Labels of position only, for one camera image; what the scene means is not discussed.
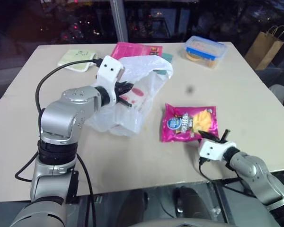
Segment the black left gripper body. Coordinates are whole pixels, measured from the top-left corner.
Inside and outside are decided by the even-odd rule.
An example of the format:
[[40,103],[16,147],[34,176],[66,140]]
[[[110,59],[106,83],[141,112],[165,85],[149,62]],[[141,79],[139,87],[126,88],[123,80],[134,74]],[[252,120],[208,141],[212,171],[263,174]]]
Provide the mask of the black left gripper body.
[[119,98],[121,98],[121,95],[129,92],[131,89],[124,89],[123,88],[124,82],[116,82],[115,83],[115,95],[116,100],[118,101]]

